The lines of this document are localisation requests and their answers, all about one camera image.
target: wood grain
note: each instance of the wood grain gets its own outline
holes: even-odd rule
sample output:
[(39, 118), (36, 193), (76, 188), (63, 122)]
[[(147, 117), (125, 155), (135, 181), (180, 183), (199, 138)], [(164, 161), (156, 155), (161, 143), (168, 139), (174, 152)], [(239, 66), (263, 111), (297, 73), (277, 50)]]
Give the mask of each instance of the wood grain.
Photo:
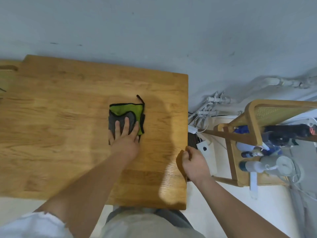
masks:
[(109, 156), (108, 111), (145, 102), (145, 134), (107, 204), (186, 208), (188, 76), (26, 56), (0, 116), (0, 195), (47, 199)]

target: white wall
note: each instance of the white wall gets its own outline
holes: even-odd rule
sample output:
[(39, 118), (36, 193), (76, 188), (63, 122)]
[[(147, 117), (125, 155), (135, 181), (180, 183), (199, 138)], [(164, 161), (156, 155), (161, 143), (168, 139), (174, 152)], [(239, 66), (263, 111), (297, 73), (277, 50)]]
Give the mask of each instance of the white wall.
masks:
[(317, 66), (317, 0), (0, 0), (0, 58), (26, 54), (189, 75), (189, 106)]

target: person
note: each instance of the person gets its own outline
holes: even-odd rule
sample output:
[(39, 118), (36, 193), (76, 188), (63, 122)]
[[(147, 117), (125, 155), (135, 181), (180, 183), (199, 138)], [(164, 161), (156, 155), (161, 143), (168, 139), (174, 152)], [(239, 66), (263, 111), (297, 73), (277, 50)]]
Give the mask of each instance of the person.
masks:
[[(88, 238), (113, 184), (138, 155), (138, 130), (139, 124), (136, 123), (128, 134), (129, 119), (126, 118), (121, 134), (119, 122), (116, 122), (115, 136), (109, 131), (111, 155), (106, 160), (51, 197), (33, 213), (2, 226), (0, 237)], [(206, 199), (227, 237), (288, 237), (215, 182), (200, 151), (186, 147), (182, 161), (184, 171)], [(101, 237), (204, 236), (195, 231), (179, 211), (118, 208), (110, 213)]]

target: person's left arm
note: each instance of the person's left arm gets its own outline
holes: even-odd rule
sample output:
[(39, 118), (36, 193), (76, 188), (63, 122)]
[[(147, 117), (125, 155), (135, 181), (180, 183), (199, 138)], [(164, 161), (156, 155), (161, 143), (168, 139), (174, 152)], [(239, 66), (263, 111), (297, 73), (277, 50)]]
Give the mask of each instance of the person's left arm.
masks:
[(48, 212), (58, 217), (74, 238), (88, 238), (91, 235), (114, 183), (139, 152), (139, 124), (135, 124), (130, 134), (128, 118), (125, 118), (122, 134), (119, 121), (115, 126), (115, 137), (109, 131), (110, 157), (35, 211)]

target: sleeve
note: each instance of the sleeve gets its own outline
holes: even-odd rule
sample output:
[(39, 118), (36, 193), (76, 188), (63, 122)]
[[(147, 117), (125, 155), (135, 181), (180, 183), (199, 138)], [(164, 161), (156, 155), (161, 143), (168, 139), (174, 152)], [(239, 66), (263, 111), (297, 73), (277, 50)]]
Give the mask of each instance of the sleeve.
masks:
[(0, 227), (1, 238), (73, 238), (65, 224), (50, 213), (21, 216)]

